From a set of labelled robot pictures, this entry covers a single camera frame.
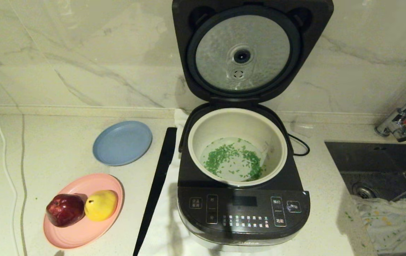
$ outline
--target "pink plate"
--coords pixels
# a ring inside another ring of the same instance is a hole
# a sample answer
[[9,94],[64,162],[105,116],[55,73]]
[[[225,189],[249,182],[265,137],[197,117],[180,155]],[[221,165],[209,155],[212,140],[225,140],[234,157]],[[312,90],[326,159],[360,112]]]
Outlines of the pink plate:
[[111,190],[116,192],[118,203],[113,215],[102,221],[93,222],[83,217],[79,222],[65,228],[55,227],[45,215],[43,232],[48,241],[60,249],[73,249],[84,246],[101,237],[116,221],[123,202],[122,185],[113,176],[107,174],[91,174],[83,176],[68,184],[59,193],[82,193],[90,196],[96,191]]

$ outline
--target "marble wall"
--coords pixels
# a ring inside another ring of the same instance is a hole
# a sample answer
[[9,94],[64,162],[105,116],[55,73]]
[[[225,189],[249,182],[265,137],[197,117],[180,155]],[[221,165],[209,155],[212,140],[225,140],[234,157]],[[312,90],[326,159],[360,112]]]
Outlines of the marble wall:
[[[333,0],[281,111],[387,113],[406,101],[406,1]],[[0,104],[183,107],[171,0],[0,0]]]

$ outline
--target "sink drain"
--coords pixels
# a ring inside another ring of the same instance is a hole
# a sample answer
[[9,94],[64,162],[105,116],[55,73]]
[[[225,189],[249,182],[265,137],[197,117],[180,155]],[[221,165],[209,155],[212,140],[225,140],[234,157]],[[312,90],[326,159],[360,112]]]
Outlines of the sink drain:
[[356,194],[364,199],[377,197],[377,195],[371,188],[366,186],[366,184],[360,183],[356,183],[353,185],[353,194]]

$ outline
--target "blue plate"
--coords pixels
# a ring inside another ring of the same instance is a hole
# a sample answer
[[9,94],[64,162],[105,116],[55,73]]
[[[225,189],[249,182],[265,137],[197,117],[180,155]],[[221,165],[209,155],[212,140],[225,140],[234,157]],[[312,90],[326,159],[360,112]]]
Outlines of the blue plate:
[[106,165],[125,165],[145,154],[152,140],[153,133],[147,125],[125,121],[103,131],[94,142],[92,153]]

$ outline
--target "white marble countertop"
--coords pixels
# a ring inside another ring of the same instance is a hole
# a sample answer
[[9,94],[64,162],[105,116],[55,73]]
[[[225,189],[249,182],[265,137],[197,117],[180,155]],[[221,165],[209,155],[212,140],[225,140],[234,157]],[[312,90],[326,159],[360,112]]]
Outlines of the white marble countertop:
[[[15,230],[20,248],[24,240],[20,253],[54,256],[59,250],[48,243],[42,230],[45,206],[76,178],[107,173],[118,178],[124,187],[122,212],[105,235],[64,254],[131,255],[165,131],[174,125],[170,115],[158,118],[1,115],[0,118],[8,143],[8,169],[18,190]],[[99,163],[92,155],[95,138],[108,126],[124,120],[138,120],[151,128],[151,148],[141,159],[125,166]],[[324,142],[393,143],[394,138],[376,136],[372,125],[286,123],[286,126],[289,133],[311,147],[308,156],[295,157],[303,187],[310,192],[311,213],[299,234],[279,246],[278,255],[376,255]],[[296,152],[304,150],[298,144],[294,147]],[[1,151],[0,140],[0,255],[15,255],[9,230],[12,192],[2,170]]]

